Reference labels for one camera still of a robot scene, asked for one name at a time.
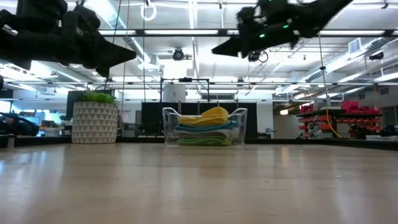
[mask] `clear plastic bin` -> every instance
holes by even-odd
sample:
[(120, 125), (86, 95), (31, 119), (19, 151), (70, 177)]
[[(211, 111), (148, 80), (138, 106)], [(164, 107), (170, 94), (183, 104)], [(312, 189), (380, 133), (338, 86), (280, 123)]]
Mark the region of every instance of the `clear plastic bin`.
[(238, 108), (228, 116), (225, 124), (187, 126), (180, 118), (200, 118), (178, 114), (173, 108), (163, 108), (165, 143), (192, 146), (243, 146), (248, 109)]

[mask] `folded cloth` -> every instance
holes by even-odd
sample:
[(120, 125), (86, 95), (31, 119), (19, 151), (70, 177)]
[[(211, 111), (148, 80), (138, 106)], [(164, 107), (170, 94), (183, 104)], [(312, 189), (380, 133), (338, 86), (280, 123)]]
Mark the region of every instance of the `folded cloth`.
[(191, 146), (229, 146), (231, 141), (221, 137), (204, 137), (196, 139), (179, 139), (177, 144), (181, 145), (191, 145)]
[(207, 131), (216, 131), (216, 130), (221, 130), (221, 129), (229, 129), (232, 130), (233, 128), (238, 127), (238, 122), (237, 121), (228, 121), (225, 124), (219, 124), (215, 126), (192, 126), (192, 125), (186, 125), (186, 124), (179, 124), (177, 127), (175, 127), (174, 132), (176, 131), (187, 131), (191, 133), (202, 133), (202, 132), (207, 132)]
[(211, 126), (225, 124), (228, 121), (228, 116), (228, 111), (218, 106), (203, 112), (200, 117), (182, 116), (178, 118), (178, 121), (185, 125)]
[(205, 131), (199, 133), (192, 133), (188, 131), (176, 131), (174, 132), (174, 136), (178, 138), (186, 138), (186, 139), (193, 139), (193, 138), (205, 138), (205, 137), (224, 137), (229, 140), (234, 140), (236, 137), (239, 136), (239, 128), (230, 129), (220, 129), (214, 131)]

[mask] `geometric patterned planter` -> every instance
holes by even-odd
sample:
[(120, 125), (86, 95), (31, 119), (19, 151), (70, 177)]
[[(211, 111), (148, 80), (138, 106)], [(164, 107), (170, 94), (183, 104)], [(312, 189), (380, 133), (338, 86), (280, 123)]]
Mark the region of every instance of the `geometric patterned planter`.
[(117, 131), (118, 107), (115, 104), (82, 101), (73, 105), (73, 143), (115, 143)]

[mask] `yellow towel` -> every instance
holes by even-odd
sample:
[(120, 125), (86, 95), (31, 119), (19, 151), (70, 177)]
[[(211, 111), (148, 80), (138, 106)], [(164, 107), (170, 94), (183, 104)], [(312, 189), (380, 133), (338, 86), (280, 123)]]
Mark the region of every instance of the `yellow towel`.
[(228, 121), (228, 111), (222, 107), (215, 107), (203, 112), (200, 117), (181, 117), (180, 124), (194, 126), (211, 126), (225, 124)]

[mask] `blue towel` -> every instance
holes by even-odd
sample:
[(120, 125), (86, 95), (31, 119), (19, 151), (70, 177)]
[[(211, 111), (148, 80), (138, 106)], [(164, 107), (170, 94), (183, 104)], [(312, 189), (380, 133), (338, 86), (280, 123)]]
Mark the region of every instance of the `blue towel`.
[(202, 133), (206, 131), (216, 131), (220, 129), (229, 129), (232, 130), (237, 128), (239, 123), (237, 121), (228, 121), (225, 124), (215, 125), (215, 126), (191, 126), (185, 124), (179, 124), (175, 127), (174, 131), (188, 131), (191, 133)]

